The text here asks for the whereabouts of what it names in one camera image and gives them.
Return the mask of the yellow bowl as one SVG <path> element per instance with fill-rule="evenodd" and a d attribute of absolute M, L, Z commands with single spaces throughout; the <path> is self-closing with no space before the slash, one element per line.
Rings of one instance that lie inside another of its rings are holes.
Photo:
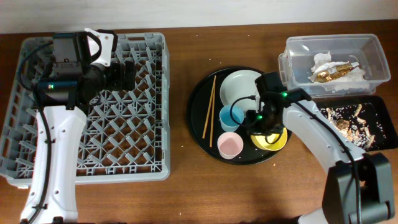
<path fill-rule="evenodd" d="M 288 132 L 283 128 L 282 134 L 271 134 L 270 136 L 252 135 L 251 140 L 254 145 L 265 151 L 279 151 L 287 143 Z"/>

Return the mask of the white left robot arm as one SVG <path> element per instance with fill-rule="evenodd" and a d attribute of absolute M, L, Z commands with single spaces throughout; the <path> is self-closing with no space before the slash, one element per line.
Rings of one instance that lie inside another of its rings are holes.
<path fill-rule="evenodd" d="M 76 165 L 90 101 L 103 90 L 134 89 L 134 64 L 111 60 L 117 43 L 112 30 L 56 33 L 20 62 L 17 79 L 37 107 L 34 171 L 21 223 L 77 222 Z M 22 77 L 25 63 L 48 46 L 50 67 L 38 80 Z"/>

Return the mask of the pink cup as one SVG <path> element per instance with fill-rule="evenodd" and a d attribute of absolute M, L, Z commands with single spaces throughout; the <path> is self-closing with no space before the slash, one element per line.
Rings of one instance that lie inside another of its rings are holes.
<path fill-rule="evenodd" d="M 244 147 L 243 139 L 234 132 L 225 132 L 217 140 L 217 147 L 223 159 L 233 159 L 240 154 Z"/>

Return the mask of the food scraps and peanut shells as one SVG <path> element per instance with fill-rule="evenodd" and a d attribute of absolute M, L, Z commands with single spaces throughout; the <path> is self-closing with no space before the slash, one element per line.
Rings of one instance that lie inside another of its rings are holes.
<path fill-rule="evenodd" d="M 379 150 L 387 141 L 378 113 L 370 103 L 327 107 L 320 111 L 347 140 L 365 151 Z"/>

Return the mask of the light blue cup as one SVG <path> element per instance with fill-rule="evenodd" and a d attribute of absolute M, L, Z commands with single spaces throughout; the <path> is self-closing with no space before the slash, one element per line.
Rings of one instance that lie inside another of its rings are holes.
<path fill-rule="evenodd" d="M 232 108 L 231 105 L 226 105 L 220 110 L 219 117 L 224 131 L 235 132 L 244 121 L 244 111 L 237 106 Z"/>

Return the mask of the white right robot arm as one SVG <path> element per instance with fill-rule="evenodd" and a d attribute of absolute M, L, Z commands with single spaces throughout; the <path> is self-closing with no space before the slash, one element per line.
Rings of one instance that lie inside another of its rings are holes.
<path fill-rule="evenodd" d="M 391 164 L 381 154 L 368 154 L 344 137 L 302 88 L 283 90 L 278 74 L 255 78 L 256 109 L 248 133 L 269 136 L 283 129 L 294 133 L 327 173 L 320 208 L 294 218 L 294 223 L 379 223 L 394 218 Z"/>

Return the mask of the tissue with gold wrapper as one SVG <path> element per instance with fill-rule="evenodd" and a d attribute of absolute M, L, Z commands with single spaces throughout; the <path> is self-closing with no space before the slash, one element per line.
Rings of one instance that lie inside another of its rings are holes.
<path fill-rule="evenodd" d="M 368 89 L 369 83 L 364 79 L 365 71 L 358 62 L 332 62 L 331 54 L 319 53 L 314 56 L 312 74 L 308 79 L 312 83 L 323 83 L 324 89 L 332 93 L 352 89 Z"/>

